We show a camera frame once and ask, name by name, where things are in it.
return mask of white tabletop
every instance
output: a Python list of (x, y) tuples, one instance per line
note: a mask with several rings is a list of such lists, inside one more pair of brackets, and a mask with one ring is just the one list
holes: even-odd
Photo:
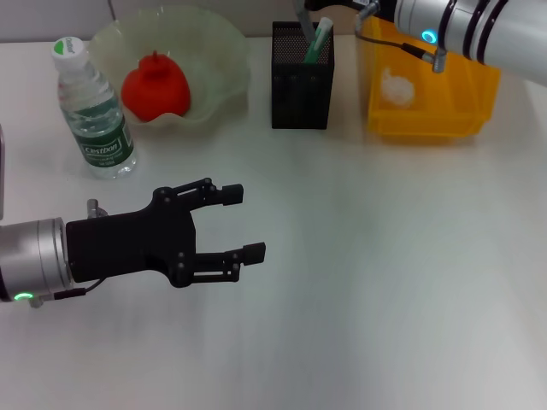
[(270, 128), (269, 39), (246, 109), (207, 130), (134, 129), (128, 179), (86, 171), (49, 44), (0, 45), (4, 224), (147, 205), (159, 186), (243, 184), (194, 213), (198, 250), (264, 241), (238, 284), (159, 273), (0, 306), (2, 409), (527, 410), (547, 407), (547, 90), (503, 78), (459, 147), (363, 142), (353, 38), (336, 39), (326, 132)]

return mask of plastic bottle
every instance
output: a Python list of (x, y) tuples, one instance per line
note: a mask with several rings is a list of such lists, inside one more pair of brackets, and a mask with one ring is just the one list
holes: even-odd
[(61, 38), (51, 54), (59, 72), (59, 105), (89, 168), (102, 179), (129, 174), (137, 160), (112, 85), (90, 63), (79, 38)]

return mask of glass bowl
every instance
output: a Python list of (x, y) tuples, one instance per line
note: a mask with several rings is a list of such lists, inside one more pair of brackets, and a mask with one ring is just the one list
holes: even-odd
[(249, 86), (249, 45), (228, 20), (191, 6), (162, 6), (139, 10), (98, 32), (88, 45), (91, 62), (104, 73), (118, 96), (126, 76), (138, 61), (155, 50), (182, 68), (191, 93), (183, 116), (162, 114), (143, 122), (128, 109), (134, 125), (191, 126), (204, 123), (232, 97)]

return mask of robotic arm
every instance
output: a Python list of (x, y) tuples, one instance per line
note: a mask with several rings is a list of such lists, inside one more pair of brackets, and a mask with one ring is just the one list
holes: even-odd
[[(4, 145), (0, 128), (0, 199), (3, 199)], [(257, 243), (218, 254), (196, 252), (191, 211), (243, 201), (243, 186), (218, 189), (211, 179), (176, 188), (158, 188), (148, 207), (108, 216), (97, 200), (87, 203), (87, 220), (61, 218), (0, 226), (0, 301), (44, 301), (84, 296), (104, 279), (145, 270), (163, 273), (172, 286), (238, 282), (242, 265), (264, 262)], [(0, 201), (0, 219), (3, 201)], [(96, 280), (89, 288), (74, 288)]]
[(545, 0), (294, 0), (307, 38), (308, 11), (334, 4), (393, 22), (397, 30), (438, 47), (430, 62), (443, 71), (450, 51), (547, 85)]

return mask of black pen holder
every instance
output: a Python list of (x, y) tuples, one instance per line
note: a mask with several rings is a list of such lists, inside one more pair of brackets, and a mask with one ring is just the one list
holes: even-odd
[(300, 23), (273, 23), (272, 128), (326, 129), (334, 74), (332, 30), (316, 64), (303, 62), (308, 47)]

